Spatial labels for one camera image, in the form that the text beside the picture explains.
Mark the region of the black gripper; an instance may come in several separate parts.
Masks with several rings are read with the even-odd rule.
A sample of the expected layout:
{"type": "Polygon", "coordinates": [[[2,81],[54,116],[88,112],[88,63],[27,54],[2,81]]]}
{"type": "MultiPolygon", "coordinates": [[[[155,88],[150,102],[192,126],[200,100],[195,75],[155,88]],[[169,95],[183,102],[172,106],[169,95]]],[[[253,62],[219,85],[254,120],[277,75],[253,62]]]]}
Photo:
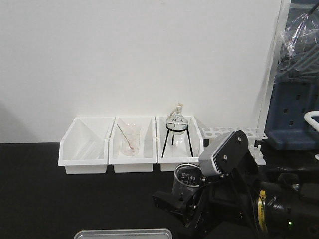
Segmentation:
{"type": "Polygon", "coordinates": [[[192,195],[173,195],[156,191],[152,194],[155,207],[183,222],[183,239],[201,239],[222,222],[248,227],[253,238],[260,237],[257,219],[257,199],[253,196],[253,182],[258,175],[252,157],[240,163],[230,173],[202,177],[202,185],[192,195]]]}

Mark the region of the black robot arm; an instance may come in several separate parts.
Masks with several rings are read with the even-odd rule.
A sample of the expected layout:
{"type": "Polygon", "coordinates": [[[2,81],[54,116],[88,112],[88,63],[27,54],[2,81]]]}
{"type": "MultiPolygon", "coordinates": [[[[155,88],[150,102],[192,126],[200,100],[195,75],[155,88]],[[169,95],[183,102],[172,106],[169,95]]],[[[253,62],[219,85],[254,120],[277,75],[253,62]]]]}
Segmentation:
{"type": "Polygon", "coordinates": [[[188,239],[205,237],[222,222],[251,229],[257,239],[316,239],[319,236],[319,186],[283,172],[262,180],[252,155],[224,174],[206,176],[194,164],[179,165],[171,193],[157,191],[154,205],[178,218],[188,239]]]}

